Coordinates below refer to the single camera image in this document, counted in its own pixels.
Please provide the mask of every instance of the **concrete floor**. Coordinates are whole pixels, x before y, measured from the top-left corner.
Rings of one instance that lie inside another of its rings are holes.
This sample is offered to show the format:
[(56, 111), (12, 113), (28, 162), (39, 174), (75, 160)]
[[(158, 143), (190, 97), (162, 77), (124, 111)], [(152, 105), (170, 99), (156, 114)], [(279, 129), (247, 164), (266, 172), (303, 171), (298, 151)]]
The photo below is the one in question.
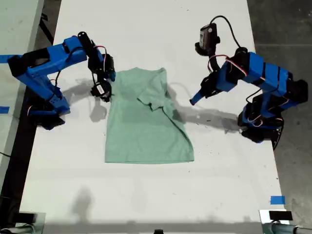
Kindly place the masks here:
[[(267, 62), (282, 66), (294, 79), (305, 79), (312, 91), (312, 1), (248, 0), (256, 52)], [(45, 0), (47, 27), (55, 33), (60, 0)], [(39, 29), (35, 48), (50, 43)], [(283, 114), (285, 127), (275, 150), (275, 160), (287, 210), (294, 224), (312, 228), (312, 103)]]

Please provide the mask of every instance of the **black cable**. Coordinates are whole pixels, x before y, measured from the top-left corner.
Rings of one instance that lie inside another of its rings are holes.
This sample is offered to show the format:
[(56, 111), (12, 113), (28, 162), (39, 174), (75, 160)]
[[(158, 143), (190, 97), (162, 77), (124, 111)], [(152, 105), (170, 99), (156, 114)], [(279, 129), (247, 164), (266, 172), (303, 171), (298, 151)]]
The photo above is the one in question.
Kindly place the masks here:
[(57, 77), (55, 78), (55, 85), (54, 85), (55, 90), (56, 90), (56, 87), (58, 86), (58, 78), (59, 78), (60, 72), (61, 70), (58, 71)]
[(231, 33), (232, 33), (232, 36), (233, 36), (233, 39), (234, 39), (236, 45), (240, 48), (241, 46), (239, 45), (238, 41), (236, 40), (236, 37), (235, 37), (234, 32), (233, 32), (233, 28), (232, 28), (232, 26), (231, 26), (229, 20), (228, 20), (225, 16), (221, 16), (221, 15), (220, 15), (220, 16), (214, 17), (214, 18), (210, 21), (210, 24), (211, 24), (216, 18), (223, 18), (223, 19), (225, 19), (225, 21), (228, 23), (228, 25), (229, 25), (229, 27), (230, 27), (230, 30), (231, 30)]
[(4, 155), (4, 156), (7, 156), (7, 157), (11, 157), (10, 155), (7, 155), (7, 154), (2, 153), (2, 152), (0, 152), (0, 154), (2, 154), (2, 155)]
[(253, 95), (257, 94), (260, 90), (261, 90), (261, 88), (260, 88), (260, 89), (258, 89), (257, 91), (255, 91), (253, 94), (250, 94), (248, 97), (246, 97), (246, 102), (248, 102), (248, 103), (250, 103), (250, 104), (251, 104), (251, 102), (250, 102), (250, 101), (248, 101), (248, 98), (250, 98), (251, 96), (253, 96)]
[[(83, 50), (83, 48), (82, 48), (81, 46), (75, 47), (75, 48), (69, 53), (67, 59), (65, 60), (65, 63), (68, 63), (68, 61), (70, 60), (70, 58), (72, 57), (73, 53), (74, 53), (76, 50)], [(58, 86), (58, 78), (59, 78), (60, 72), (61, 72), (61, 70), (58, 71), (57, 77), (55, 78), (55, 85), (54, 85), (55, 88)]]

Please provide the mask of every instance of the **blue robotic arm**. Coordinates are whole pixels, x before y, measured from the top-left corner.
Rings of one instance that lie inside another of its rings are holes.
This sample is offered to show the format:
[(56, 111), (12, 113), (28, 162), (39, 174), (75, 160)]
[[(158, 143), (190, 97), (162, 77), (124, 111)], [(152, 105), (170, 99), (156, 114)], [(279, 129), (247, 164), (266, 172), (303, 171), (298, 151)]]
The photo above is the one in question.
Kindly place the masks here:
[(191, 104), (195, 105), (203, 97), (230, 91), (239, 79), (258, 86), (257, 92), (262, 90), (263, 93), (254, 97), (252, 102), (246, 99), (248, 103), (238, 116), (238, 125), (244, 128), (244, 137), (257, 143), (270, 139), (275, 148), (284, 125), (281, 112), (308, 100), (307, 83), (294, 81), (292, 73), (265, 63), (261, 56), (240, 46), (220, 68), (215, 59), (216, 44), (220, 42), (216, 24), (210, 23), (201, 32), (201, 42), (195, 44), (195, 49), (200, 55), (210, 57), (213, 71), (203, 79), (201, 89), (190, 100)]
[[(12, 75), (29, 87), (38, 97), (33, 100), (29, 115), (36, 124), (46, 129), (63, 124), (60, 115), (70, 111), (69, 104), (57, 87), (61, 70), (76, 63), (88, 60), (88, 67), (97, 75), (91, 94), (109, 101), (111, 85), (108, 79), (115, 80), (113, 58), (101, 54), (97, 46), (85, 32), (64, 40), (62, 44), (32, 51), (24, 55), (2, 55), (0, 63), (8, 63)], [(58, 72), (55, 85), (51, 83), (49, 74)]]

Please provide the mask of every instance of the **blue tape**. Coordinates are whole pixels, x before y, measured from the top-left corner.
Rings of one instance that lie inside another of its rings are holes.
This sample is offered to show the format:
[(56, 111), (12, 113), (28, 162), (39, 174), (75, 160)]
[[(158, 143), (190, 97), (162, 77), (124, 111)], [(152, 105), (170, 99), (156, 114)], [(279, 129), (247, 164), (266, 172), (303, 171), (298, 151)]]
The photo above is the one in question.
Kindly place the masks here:
[(271, 205), (285, 205), (285, 196), (271, 196)]
[(9, 113), (9, 106), (0, 106), (0, 114), (7, 114)]

